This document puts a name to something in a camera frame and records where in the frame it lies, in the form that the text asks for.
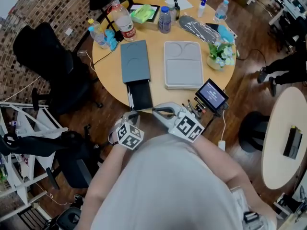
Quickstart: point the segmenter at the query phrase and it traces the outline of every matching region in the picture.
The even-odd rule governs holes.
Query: potted plant
[[[207,57],[207,64],[215,69],[221,70],[225,65],[233,66],[235,64],[234,56],[236,55],[232,50],[232,44],[215,42],[209,44],[209,55]]]

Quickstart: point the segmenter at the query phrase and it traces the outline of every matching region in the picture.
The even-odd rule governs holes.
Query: brick wall
[[[13,43],[18,32],[29,25],[35,28],[48,22],[66,49],[73,50],[87,30],[87,20],[97,18],[100,11],[89,10],[89,0],[19,0],[6,20],[0,18],[0,101],[18,92],[38,75],[21,66],[13,53]],[[65,34],[73,29],[70,36]],[[32,88],[48,93],[49,84],[42,78],[9,101],[31,102]]]

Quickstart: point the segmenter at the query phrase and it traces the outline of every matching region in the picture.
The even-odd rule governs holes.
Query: small monitor
[[[196,96],[214,113],[228,100],[228,96],[211,79],[196,92]]]

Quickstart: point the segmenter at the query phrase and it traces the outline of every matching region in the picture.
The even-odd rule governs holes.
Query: black stool
[[[239,144],[244,151],[262,151],[269,119],[270,116],[260,112],[251,112],[245,116],[238,134]]]

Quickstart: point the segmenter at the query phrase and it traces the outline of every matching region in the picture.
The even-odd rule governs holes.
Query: red label
[[[133,27],[130,31],[127,32],[121,32],[123,34],[124,37],[126,38],[130,38],[133,37],[136,33],[135,28]]]

